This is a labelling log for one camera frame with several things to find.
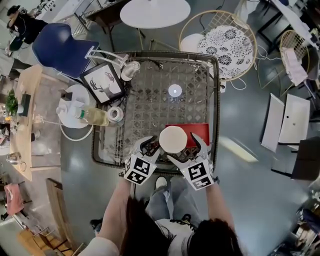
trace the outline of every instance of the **person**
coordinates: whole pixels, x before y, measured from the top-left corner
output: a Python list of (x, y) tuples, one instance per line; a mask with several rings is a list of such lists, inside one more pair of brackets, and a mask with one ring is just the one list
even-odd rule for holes
[[(189, 185), (182, 177), (170, 184), (156, 180), (145, 208), (130, 197), (131, 182), (117, 184), (105, 210), (101, 229), (80, 256), (242, 256), (233, 217), (218, 183), (205, 189), (209, 220), (201, 220)], [(168, 210), (172, 193), (173, 219)]]
[(19, 10), (20, 5), (13, 5), (7, 11), (9, 22), (7, 27), (23, 42), (32, 44), (41, 30), (48, 24), (41, 19), (35, 19), (26, 10)]
[(18, 70), (25, 70), (32, 67), (32, 65), (24, 63), (17, 58), (9, 57), (3, 49), (0, 50), (0, 74), (14, 80), (19, 78), (20, 72)]

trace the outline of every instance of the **wicker table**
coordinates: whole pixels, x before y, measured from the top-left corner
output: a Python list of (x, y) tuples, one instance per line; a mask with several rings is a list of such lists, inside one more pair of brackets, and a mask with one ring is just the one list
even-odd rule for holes
[[(131, 147), (145, 136), (159, 136), (167, 124), (209, 123), (208, 152), (216, 162), (219, 133), (220, 84), (218, 61), (211, 55), (174, 52), (125, 52), (129, 60), (140, 62), (139, 74), (126, 85), (126, 96), (111, 105), (124, 110), (121, 127), (96, 126), (92, 137), (92, 157), (101, 165), (121, 168)], [(171, 97), (172, 84), (182, 87), (179, 97)], [(109, 105), (98, 106), (108, 110)], [(155, 144), (146, 149), (153, 151)], [(178, 154), (181, 160), (192, 158), (196, 148)], [(164, 151), (157, 160), (155, 174), (180, 175)]]

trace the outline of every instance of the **concrete floor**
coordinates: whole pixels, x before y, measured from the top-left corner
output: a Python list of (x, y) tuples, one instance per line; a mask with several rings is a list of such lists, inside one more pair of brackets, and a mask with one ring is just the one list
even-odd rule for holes
[[(208, 0), (188, 0), (191, 6), (190, 18), (202, 11), (216, 9), (221, 3)], [(222, 10), (233, 12), (238, 0), (225, 0)], [(250, 15), (248, 24), (256, 32), (271, 16), (270, 10), (262, 18), (258, 6), (257, 11)], [(210, 17), (203, 17), (205, 23)], [(186, 21), (162, 29), (152, 29), (143, 32), (147, 35), (145, 47), (149, 39), (156, 38), (174, 47), (178, 47), (178, 36)], [(267, 33), (275, 35), (286, 27), (281, 21)], [(192, 29), (200, 30), (195, 24)], [(117, 25), (112, 31), (116, 51), (139, 51), (140, 43), (137, 30)], [(104, 50), (110, 50), (108, 35), (98, 26), (92, 26), (88, 39), (99, 41)], [(257, 36), (259, 45), (266, 47)], [(261, 79), (266, 78), (277, 62), (265, 60), (261, 63)], [(235, 90), (230, 83), (226, 92), (221, 95), (220, 136), (227, 137), (237, 144), (245, 145), (257, 162), (249, 163), (219, 145), (215, 175), (219, 176), (223, 195), (233, 214), (236, 233), (249, 255), (266, 256), (286, 236), (296, 221), (296, 210), (308, 198), (308, 185), (290, 180), (287, 177), (270, 171), (271, 166), (290, 173), (294, 164), (294, 155), (286, 146), (279, 146), (273, 154), (260, 145), (264, 121), (268, 108), (270, 92), (279, 94), (277, 82), (262, 90), (258, 84), (257, 72), (254, 68), (242, 79), (246, 82), (245, 90)], [(242, 82), (236, 80), (236, 87), (242, 87)], [(291, 90), (292, 94), (306, 98), (305, 89)], [(316, 127), (311, 126), (308, 136), (316, 133)], [(67, 134), (79, 138), (86, 134), (86, 129), (69, 129)], [(91, 158), (92, 137), (79, 142), (67, 140), (61, 136), (61, 176), (67, 213), (76, 241), (89, 243), (94, 233), (89, 225), (91, 219), (101, 218), (113, 190), (120, 179), (120, 170), (95, 164)], [(137, 196), (148, 197), (154, 189), (156, 176), (152, 176), (143, 186), (138, 186)], [(208, 217), (205, 191), (193, 192), (200, 215)]]

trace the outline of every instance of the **white sneaker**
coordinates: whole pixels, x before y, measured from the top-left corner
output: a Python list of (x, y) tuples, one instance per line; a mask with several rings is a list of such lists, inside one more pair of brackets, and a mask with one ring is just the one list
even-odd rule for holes
[(166, 187), (167, 186), (167, 180), (164, 177), (157, 178), (155, 182), (155, 189), (158, 189), (160, 187)]

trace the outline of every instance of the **wicker chair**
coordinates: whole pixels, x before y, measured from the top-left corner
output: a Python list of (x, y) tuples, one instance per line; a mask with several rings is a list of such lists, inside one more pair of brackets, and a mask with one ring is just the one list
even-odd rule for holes
[(286, 74), (286, 64), (285, 62), (283, 62), (284, 59), (284, 53), (282, 51), (283, 48), (293, 48), (294, 53), (296, 55), (296, 58), (298, 61), (301, 61), (305, 56), (307, 57), (306, 59), (306, 65), (303, 65), (306, 72), (308, 73), (309, 71), (309, 66), (310, 66), (310, 56), (309, 56), (309, 51), (307, 46), (305, 46), (306, 44), (304, 43), (305, 40), (299, 36), (294, 30), (287, 30), (286, 32), (283, 33), (281, 40), (280, 40), (280, 55), (281, 55), (281, 59), (282, 59), (282, 65), (281, 65), (281, 70), (277, 70), (277, 75), (275, 75), (270, 81), (268, 81), (265, 85), (261, 85), (261, 81), (260, 81), (260, 76), (259, 76), (259, 70), (260, 70), (260, 60), (257, 64), (257, 73), (258, 73), (258, 82), (259, 85), (261, 87), (261, 89), (264, 89), (267, 85), (269, 85), (273, 80), (275, 80), (276, 78), (279, 79), (280, 81), (280, 93), (279, 96), (282, 97), (283, 95), (285, 95), (288, 90), (290, 90), (292, 87), (294, 87), (294, 83), (291, 83), (291, 85), (284, 90), (284, 92), (281, 92), (281, 78), (280, 75), (285, 74), (285, 76), (287, 76)]
[[(204, 15), (212, 15), (211, 21), (205, 27), (203, 26), (203, 30), (198, 33), (193, 33), (185, 37), (186, 31), (188, 31), (189, 27), (195, 22), (199, 22), (198, 18), (201, 18)], [(236, 75), (235, 77), (224, 79), (224, 81), (232, 81), (243, 76), (248, 70), (252, 67), (255, 62), (257, 56), (257, 41), (256, 37), (249, 27), (248, 24), (241, 21), (235, 14), (223, 11), (223, 10), (208, 10), (201, 12), (194, 17), (192, 17), (182, 28), (180, 36), (179, 36), (179, 50), (183, 52), (198, 52), (198, 44), (200, 40), (212, 29), (215, 29), (219, 26), (232, 26), (236, 29), (242, 31), (250, 40), (253, 47), (253, 59), (251, 65), (241, 74)]]

